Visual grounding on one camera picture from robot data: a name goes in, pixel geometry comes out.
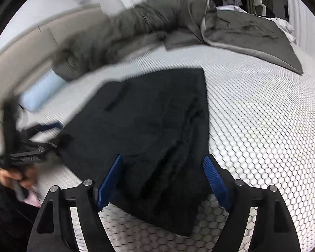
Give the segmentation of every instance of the light blue pillow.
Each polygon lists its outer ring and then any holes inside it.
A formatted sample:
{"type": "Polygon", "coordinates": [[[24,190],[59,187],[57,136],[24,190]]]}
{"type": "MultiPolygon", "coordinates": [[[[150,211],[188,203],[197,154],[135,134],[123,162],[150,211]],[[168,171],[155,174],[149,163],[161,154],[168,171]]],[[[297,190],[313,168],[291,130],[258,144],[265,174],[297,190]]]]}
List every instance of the light blue pillow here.
{"type": "Polygon", "coordinates": [[[22,93],[20,105],[28,111],[35,112],[65,84],[66,81],[50,69],[33,86],[22,93]]]}

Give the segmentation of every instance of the gray duvet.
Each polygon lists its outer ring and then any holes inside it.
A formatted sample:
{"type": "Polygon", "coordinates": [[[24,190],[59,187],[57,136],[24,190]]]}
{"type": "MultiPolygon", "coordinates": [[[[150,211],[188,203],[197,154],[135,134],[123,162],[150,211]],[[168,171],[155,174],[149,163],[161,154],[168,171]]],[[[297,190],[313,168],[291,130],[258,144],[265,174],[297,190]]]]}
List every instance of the gray duvet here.
{"type": "Polygon", "coordinates": [[[53,70],[74,80],[132,53],[208,44],[248,54],[302,74],[289,40],[265,18],[218,11],[212,0],[147,0],[69,39],[53,70]]]}

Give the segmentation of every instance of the headboard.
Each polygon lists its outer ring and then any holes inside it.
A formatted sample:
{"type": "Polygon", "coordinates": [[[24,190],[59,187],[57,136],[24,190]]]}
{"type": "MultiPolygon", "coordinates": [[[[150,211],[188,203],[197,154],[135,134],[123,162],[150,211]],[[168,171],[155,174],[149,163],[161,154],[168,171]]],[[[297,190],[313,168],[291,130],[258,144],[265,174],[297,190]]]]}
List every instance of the headboard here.
{"type": "Polygon", "coordinates": [[[1,103],[19,93],[51,68],[52,55],[68,37],[100,23],[107,16],[100,5],[88,5],[56,15],[29,28],[0,51],[1,103]]]}

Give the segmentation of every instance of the white mattress surface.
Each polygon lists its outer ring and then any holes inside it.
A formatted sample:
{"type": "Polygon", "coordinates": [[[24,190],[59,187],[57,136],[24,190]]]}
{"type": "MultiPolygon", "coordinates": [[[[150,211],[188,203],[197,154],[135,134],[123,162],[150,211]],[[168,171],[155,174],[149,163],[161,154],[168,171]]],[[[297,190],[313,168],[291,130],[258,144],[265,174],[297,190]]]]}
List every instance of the white mattress surface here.
{"type": "MultiPolygon", "coordinates": [[[[103,67],[68,84],[28,123],[60,120],[67,124],[95,92],[110,80],[123,80],[175,67],[202,67],[210,113],[209,151],[235,179],[281,192],[296,226],[301,251],[315,246],[315,67],[297,49],[305,74],[300,76],[258,58],[229,50],[193,46],[167,52],[164,47],[117,65],[103,67]]],[[[37,140],[54,136],[48,132],[37,140]]],[[[42,169],[43,196],[56,184],[81,182],[58,164],[42,169]]],[[[247,251],[257,210],[251,209],[240,251],[247,251]]],[[[213,195],[198,207],[190,238],[156,228],[109,204],[100,213],[116,251],[211,251],[228,213],[213,195]]],[[[87,251],[75,209],[72,219],[81,251],[87,251]]]]}

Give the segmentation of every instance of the human hand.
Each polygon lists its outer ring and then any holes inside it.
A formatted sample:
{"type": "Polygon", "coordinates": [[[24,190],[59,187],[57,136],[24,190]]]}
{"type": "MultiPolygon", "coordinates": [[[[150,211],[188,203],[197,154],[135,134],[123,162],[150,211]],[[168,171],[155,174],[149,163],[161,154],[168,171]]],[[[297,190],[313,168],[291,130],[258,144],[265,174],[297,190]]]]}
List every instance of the human hand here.
{"type": "Polygon", "coordinates": [[[0,183],[7,187],[13,189],[12,179],[20,181],[21,187],[26,189],[31,189],[33,185],[37,183],[37,169],[35,165],[30,166],[24,172],[24,179],[22,180],[22,173],[16,169],[4,170],[0,168],[0,183]]]}

